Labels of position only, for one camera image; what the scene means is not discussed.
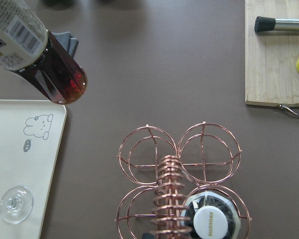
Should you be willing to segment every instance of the wine glass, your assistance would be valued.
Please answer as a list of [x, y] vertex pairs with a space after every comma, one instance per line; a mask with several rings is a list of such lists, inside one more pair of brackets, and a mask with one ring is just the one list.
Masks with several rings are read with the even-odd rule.
[[10, 188], [0, 200], [0, 215], [11, 224], [22, 222], [30, 214], [33, 197], [30, 190], [24, 186]]

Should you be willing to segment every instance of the gray tabletop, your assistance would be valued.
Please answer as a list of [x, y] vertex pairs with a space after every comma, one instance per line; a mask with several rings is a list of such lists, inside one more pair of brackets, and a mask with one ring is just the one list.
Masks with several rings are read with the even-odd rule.
[[[42, 239], [118, 238], [120, 200], [136, 187], [116, 158], [146, 124], [175, 141], [206, 121], [242, 147], [226, 185], [252, 217], [251, 239], [299, 238], [299, 119], [245, 105], [243, 0], [26, 0], [53, 32], [79, 39], [88, 88], [68, 116]], [[0, 69], [0, 99], [43, 100]]]

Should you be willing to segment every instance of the bottle label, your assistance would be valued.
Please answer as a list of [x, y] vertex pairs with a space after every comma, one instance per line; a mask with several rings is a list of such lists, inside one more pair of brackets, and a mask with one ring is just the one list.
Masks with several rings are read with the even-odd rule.
[[0, 65], [18, 70], [32, 64], [47, 44], [47, 30], [23, 0], [0, 0]]

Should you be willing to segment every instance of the bottle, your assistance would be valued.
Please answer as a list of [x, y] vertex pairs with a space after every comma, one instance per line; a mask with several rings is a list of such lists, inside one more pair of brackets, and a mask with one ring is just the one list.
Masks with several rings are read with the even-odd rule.
[[57, 104], [74, 102], [86, 90], [84, 70], [23, 0], [0, 0], [0, 65]]

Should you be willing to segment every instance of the white tray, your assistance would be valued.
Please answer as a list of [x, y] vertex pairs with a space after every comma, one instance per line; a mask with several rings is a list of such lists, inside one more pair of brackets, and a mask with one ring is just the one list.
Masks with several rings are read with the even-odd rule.
[[0, 216], [0, 239], [40, 238], [65, 119], [66, 108], [50, 101], [0, 100], [0, 199], [16, 185], [33, 194], [23, 222]]

